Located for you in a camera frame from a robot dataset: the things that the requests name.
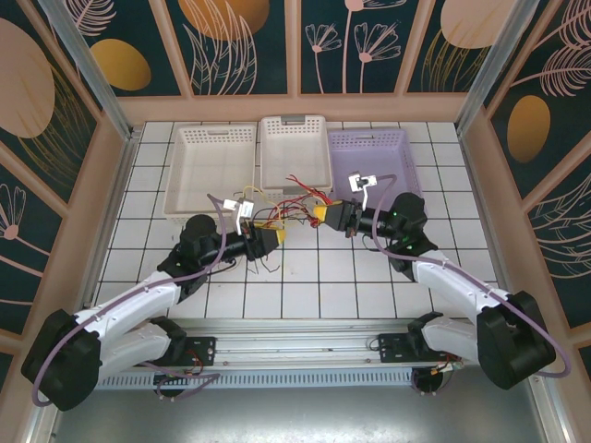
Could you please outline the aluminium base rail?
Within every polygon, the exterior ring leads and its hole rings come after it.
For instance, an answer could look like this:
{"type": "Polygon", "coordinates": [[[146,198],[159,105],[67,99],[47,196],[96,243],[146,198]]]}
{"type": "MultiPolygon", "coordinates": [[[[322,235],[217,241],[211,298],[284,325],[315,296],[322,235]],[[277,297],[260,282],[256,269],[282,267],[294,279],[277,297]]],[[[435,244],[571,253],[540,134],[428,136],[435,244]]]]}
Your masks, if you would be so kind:
{"type": "Polygon", "coordinates": [[[184,329],[190,338],[213,337],[216,340],[211,366],[156,365],[171,340],[150,318],[131,327],[113,316],[94,319],[83,328],[77,316],[63,310],[49,316],[31,345],[29,360],[33,370],[44,378],[74,372],[96,384],[134,367],[181,370],[283,370],[338,365],[375,365],[379,360],[377,343],[366,331],[354,325],[336,330],[322,329],[316,322],[298,328],[275,328],[265,323],[248,323],[229,328],[204,323],[184,329]]]}

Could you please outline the wide white plastic basket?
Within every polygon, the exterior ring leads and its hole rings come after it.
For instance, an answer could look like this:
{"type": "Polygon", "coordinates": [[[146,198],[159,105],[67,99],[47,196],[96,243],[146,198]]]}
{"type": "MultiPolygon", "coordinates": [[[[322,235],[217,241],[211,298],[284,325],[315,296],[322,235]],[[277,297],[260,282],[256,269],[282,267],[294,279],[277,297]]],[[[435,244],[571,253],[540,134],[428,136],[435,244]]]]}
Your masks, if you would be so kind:
{"type": "Polygon", "coordinates": [[[185,126],[175,133],[163,199],[165,219],[184,224],[190,217],[218,215],[209,194],[219,199],[252,196],[256,126],[185,126]]]}

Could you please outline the aluminium frame post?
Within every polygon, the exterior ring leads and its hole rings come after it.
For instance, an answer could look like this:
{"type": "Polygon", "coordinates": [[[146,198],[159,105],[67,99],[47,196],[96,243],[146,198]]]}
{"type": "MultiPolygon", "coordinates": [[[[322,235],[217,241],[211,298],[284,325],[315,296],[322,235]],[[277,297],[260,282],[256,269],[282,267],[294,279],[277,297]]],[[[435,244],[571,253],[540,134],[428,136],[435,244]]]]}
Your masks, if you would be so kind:
{"type": "Polygon", "coordinates": [[[467,93],[455,122],[456,134],[462,138],[473,123],[502,69],[507,65],[540,0],[516,0],[498,37],[488,51],[482,67],[467,93]]]}
{"type": "Polygon", "coordinates": [[[81,74],[87,79],[91,90],[103,106],[106,115],[114,124],[118,134],[129,141],[132,138],[132,126],[127,121],[123,109],[106,81],[94,59],[88,44],[78,32],[71,20],[66,6],[61,0],[38,0],[43,12],[54,26],[68,52],[78,64],[81,74]]]}

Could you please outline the purple plastic basket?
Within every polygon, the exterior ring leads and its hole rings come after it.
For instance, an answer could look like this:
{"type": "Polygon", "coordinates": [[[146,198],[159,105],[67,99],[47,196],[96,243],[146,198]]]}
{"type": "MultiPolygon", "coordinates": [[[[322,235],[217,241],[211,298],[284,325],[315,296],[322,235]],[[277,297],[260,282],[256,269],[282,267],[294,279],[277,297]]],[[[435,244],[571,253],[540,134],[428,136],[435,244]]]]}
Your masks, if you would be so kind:
{"type": "Polygon", "coordinates": [[[360,201],[362,193],[351,191],[348,176],[394,174],[396,183],[387,187],[388,179],[379,181],[368,189],[368,206],[376,208],[380,198],[385,198],[382,207],[386,210],[396,198],[410,192],[422,195],[416,166],[406,132],[397,128],[332,130],[328,133],[332,162],[332,200],[360,201]]]}

